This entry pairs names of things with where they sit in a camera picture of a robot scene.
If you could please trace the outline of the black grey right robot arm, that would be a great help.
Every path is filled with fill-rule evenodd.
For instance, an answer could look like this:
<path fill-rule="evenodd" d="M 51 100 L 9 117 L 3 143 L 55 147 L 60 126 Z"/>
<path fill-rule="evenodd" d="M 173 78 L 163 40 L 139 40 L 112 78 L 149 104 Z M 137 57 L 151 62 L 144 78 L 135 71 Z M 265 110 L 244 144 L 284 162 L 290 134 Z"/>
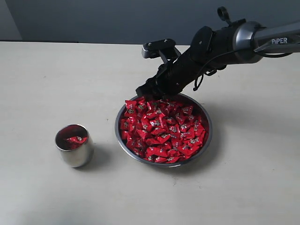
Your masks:
<path fill-rule="evenodd" d="M 268 28 L 245 19 L 231 21 L 225 7 L 217 14 L 226 27 L 200 28 L 189 48 L 179 52 L 170 38 L 145 43 L 142 56 L 161 58 L 157 73 L 136 89 L 140 97 L 162 99 L 175 96 L 190 83 L 198 90 L 205 76 L 212 76 L 228 65 L 253 64 L 262 58 L 282 58 L 300 50 L 300 23 Z"/>

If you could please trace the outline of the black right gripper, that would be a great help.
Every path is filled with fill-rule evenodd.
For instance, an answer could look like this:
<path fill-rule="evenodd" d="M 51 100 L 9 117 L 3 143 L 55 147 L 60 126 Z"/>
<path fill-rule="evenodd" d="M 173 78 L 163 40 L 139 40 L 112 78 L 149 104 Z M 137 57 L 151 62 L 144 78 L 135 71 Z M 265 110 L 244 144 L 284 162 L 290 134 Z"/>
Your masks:
<path fill-rule="evenodd" d="M 185 51 L 170 67 L 159 75 L 151 78 L 147 84 L 139 86 L 135 92 L 139 97 L 151 97 L 153 100 L 164 100 L 168 96 L 174 96 L 192 81 L 200 73 L 211 70 L 210 66 L 205 66 L 203 62 L 192 60 L 191 51 Z"/>

